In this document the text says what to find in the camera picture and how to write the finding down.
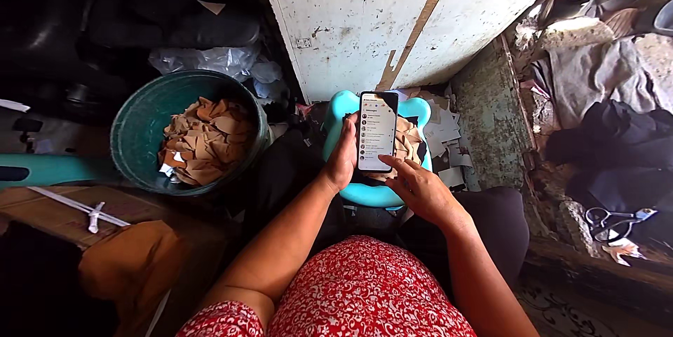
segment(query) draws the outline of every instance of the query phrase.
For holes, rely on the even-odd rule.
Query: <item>gray fabric pile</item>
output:
[[[673,111],[658,90],[631,39],[553,49],[531,64],[537,84],[554,102],[560,125],[574,128],[594,102],[625,102],[638,113],[661,108]]]

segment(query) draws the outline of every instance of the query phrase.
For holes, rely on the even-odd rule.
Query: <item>teal bucket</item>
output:
[[[236,168],[206,186],[171,183],[160,173],[157,152],[171,115],[183,113],[199,96],[217,101],[236,99],[250,111],[257,127],[248,156]],[[163,75],[144,85],[117,113],[110,132],[110,150],[117,169],[136,186],[167,195],[201,195],[239,177],[271,144],[266,114],[254,95],[232,77],[210,70]]]

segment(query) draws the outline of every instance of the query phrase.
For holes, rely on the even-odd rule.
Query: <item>orange fabric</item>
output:
[[[185,257],[183,242],[163,221],[141,222],[89,247],[80,282],[92,297],[114,301],[120,319],[115,336],[130,336],[154,315]]]

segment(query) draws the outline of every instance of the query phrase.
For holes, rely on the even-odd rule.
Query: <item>smartphone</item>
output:
[[[392,168],[378,159],[379,154],[395,153],[397,103],[395,92],[360,93],[358,131],[358,169],[366,173],[389,173]]]

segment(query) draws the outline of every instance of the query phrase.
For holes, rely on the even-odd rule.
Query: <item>dirty white wall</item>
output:
[[[270,0],[310,102],[374,90],[396,63],[426,0]],[[534,0],[440,0],[393,87],[441,83]]]

